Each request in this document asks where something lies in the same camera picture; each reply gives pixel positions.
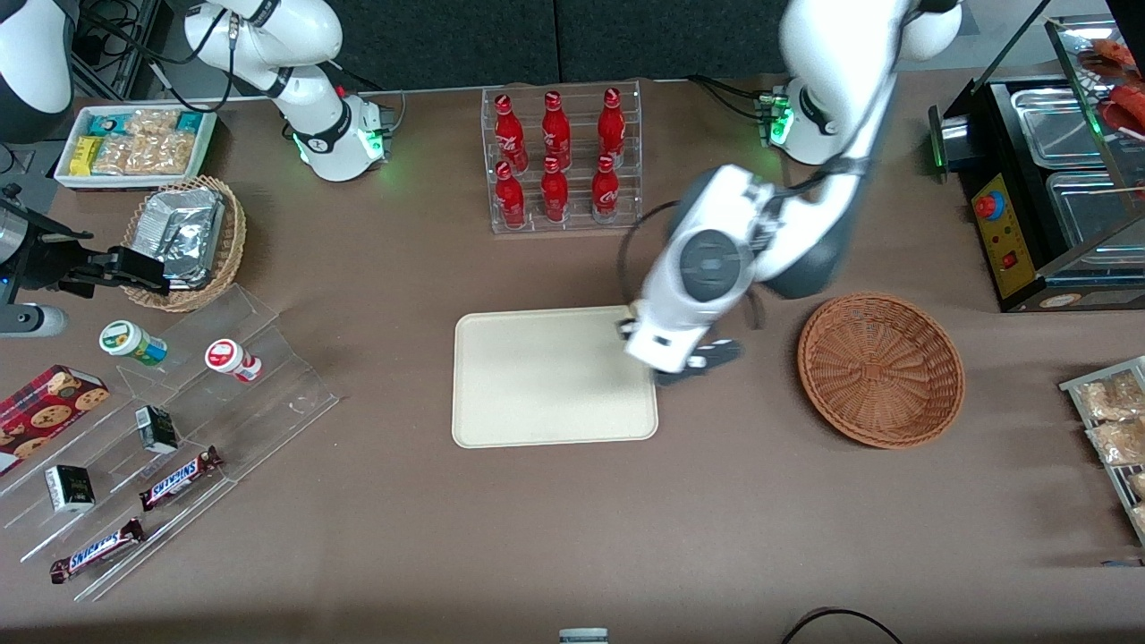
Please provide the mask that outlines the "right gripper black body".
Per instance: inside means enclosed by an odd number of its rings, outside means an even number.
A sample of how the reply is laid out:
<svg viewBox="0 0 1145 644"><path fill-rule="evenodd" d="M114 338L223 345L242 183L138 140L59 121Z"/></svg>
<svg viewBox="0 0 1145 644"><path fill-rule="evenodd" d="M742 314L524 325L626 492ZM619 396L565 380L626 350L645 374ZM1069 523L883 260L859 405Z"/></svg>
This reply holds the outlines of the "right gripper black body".
<svg viewBox="0 0 1145 644"><path fill-rule="evenodd" d="M95 286L73 274L94 256L81 245L93 237L33 209L3 207L3 296L21 289L93 296Z"/></svg>

